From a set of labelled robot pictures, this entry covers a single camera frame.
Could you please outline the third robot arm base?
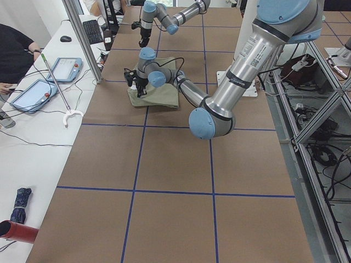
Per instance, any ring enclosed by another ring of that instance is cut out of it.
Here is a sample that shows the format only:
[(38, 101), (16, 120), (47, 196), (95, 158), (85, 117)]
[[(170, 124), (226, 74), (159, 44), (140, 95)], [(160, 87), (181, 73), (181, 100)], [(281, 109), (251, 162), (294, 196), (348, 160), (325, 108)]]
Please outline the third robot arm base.
[(325, 48), (325, 50), (333, 65), (350, 67), (350, 38), (341, 48)]

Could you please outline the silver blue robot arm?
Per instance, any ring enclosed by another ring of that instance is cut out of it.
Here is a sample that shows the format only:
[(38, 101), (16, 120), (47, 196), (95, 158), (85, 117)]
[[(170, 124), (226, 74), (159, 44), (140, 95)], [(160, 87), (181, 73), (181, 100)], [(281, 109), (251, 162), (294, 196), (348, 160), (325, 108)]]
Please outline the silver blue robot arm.
[(183, 11), (169, 15), (164, 5), (146, 1), (139, 24), (142, 39), (135, 79), (137, 84), (151, 84), (156, 88), (169, 83), (183, 93), (195, 106), (189, 116), (190, 130), (195, 137), (205, 140), (233, 130), (234, 106), (277, 47), (313, 41), (320, 36), (324, 2), (259, 1), (252, 34), (213, 95), (199, 89), (182, 71), (161, 67), (156, 62), (155, 51), (147, 46), (154, 20), (174, 34), (180, 25), (203, 14), (209, 6), (209, 1), (196, 1)]
[(141, 35), (139, 46), (143, 48), (148, 45), (154, 19), (157, 19), (166, 31), (173, 35), (178, 31), (179, 26), (199, 14), (204, 14), (208, 10), (210, 2), (208, 0), (195, 1), (191, 6), (171, 16), (163, 4), (145, 1), (139, 23)]

